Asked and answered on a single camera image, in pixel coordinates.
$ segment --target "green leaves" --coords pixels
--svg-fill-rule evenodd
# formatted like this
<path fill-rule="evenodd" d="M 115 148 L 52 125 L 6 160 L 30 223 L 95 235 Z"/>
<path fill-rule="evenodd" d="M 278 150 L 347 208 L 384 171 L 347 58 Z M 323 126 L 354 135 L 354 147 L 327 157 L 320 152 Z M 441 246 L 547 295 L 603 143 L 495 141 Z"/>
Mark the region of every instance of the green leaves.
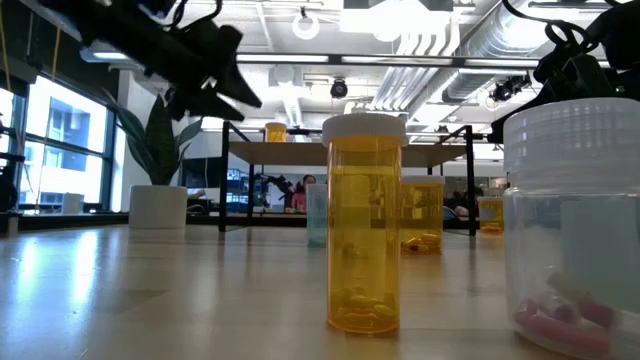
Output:
<path fill-rule="evenodd" d="M 200 128 L 202 127 L 202 119 L 203 118 L 200 118 L 200 120 L 194 122 L 193 124 L 187 125 L 187 127 L 182 130 L 180 135 L 176 136 L 176 149 L 198 135 L 198 133 L 200 132 Z"/>
<path fill-rule="evenodd" d="M 173 140 L 171 117 L 165 110 L 164 101 L 160 96 L 156 97 L 156 102 L 151 108 L 144 144 L 157 165 L 157 177 L 158 181 L 161 181 L 157 185 L 169 185 L 173 174 L 178 170 L 178 156 Z"/>
<path fill-rule="evenodd" d="M 118 126 L 127 135 L 133 159 L 149 175 L 153 185 L 169 185 L 190 144 L 184 146 L 182 151 L 180 147 L 200 132 L 202 119 L 188 125 L 174 138 L 172 120 L 160 96 L 156 98 L 144 128 L 131 111 L 118 105 L 106 90 L 104 92 L 110 106 L 116 111 Z"/>

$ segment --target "pink capsule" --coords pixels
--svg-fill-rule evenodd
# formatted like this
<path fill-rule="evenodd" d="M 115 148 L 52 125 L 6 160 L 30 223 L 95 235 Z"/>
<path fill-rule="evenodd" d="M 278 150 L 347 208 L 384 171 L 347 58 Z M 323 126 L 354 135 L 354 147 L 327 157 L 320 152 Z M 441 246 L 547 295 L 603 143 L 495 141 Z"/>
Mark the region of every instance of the pink capsule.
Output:
<path fill-rule="evenodd" d="M 513 313 L 513 321 L 522 327 L 527 327 L 527 322 L 537 312 L 538 304 L 532 299 L 525 299 L 520 303 L 516 312 Z"/>
<path fill-rule="evenodd" d="M 540 314 L 533 315 L 526 324 L 526 329 L 535 335 L 594 355 L 609 354 L 609 338 L 604 332 L 585 330 Z"/>

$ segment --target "white jar lid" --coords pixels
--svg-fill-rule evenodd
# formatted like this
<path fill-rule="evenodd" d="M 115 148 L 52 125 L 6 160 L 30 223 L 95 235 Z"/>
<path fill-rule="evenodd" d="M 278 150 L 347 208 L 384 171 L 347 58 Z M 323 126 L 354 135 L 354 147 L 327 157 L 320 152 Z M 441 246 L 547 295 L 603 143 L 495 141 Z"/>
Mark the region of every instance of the white jar lid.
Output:
<path fill-rule="evenodd" d="M 434 176 L 434 175 L 403 176 L 402 183 L 403 184 L 443 184 L 444 185 L 444 176 Z"/>
<path fill-rule="evenodd" d="M 402 140 L 402 146 L 409 143 L 403 119 L 384 115 L 356 113 L 334 116 L 322 124 L 322 143 L 353 136 L 386 136 Z"/>
<path fill-rule="evenodd" d="M 630 168 L 640 160 L 639 114 L 640 102 L 624 98 L 562 101 L 517 113 L 504 125 L 504 169 L 636 171 Z"/>

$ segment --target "clear plastic jar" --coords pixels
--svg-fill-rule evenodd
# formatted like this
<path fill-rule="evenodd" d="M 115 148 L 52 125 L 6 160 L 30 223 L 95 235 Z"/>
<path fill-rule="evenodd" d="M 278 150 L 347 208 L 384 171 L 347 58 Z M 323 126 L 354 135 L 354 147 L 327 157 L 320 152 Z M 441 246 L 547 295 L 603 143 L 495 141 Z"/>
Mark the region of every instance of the clear plastic jar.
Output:
<path fill-rule="evenodd" d="M 584 99 L 505 124 L 508 311 L 582 359 L 640 359 L 640 102 Z"/>
<path fill-rule="evenodd" d="M 309 247 L 327 246 L 327 185 L 307 184 L 307 238 Z"/>

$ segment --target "plastic container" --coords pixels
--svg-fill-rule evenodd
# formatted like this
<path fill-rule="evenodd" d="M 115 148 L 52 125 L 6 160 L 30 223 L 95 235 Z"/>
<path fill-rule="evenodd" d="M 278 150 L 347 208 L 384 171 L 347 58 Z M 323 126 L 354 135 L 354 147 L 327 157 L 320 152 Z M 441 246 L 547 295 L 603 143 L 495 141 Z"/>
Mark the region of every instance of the plastic container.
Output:
<path fill-rule="evenodd" d="M 307 237 L 309 247 L 327 246 L 327 185 L 307 184 Z"/>
<path fill-rule="evenodd" d="M 640 102 L 584 99 L 505 124 L 508 311 L 582 359 L 640 359 Z"/>
<path fill-rule="evenodd" d="M 444 177 L 402 177 L 401 248 L 404 252 L 442 251 Z"/>
<path fill-rule="evenodd" d="M 264 125 L 267 142 L 287 142 L 287 125 L 279 122 L 270 122 Z"/>
<path fill-rule="evenodd" d="M 502 198 L 479 197 L 478 208 L 480 210 L 480 231 L 487 234 L 502 234 L 504 230 Z"/>
<path fill-rule="evenodd" d="M 405 134 L 404 121 L 379 114 L 336 116 L 322 126 L 329 148 L 327 317 L 338 329 L 373 334 L 399 325 Z"/>

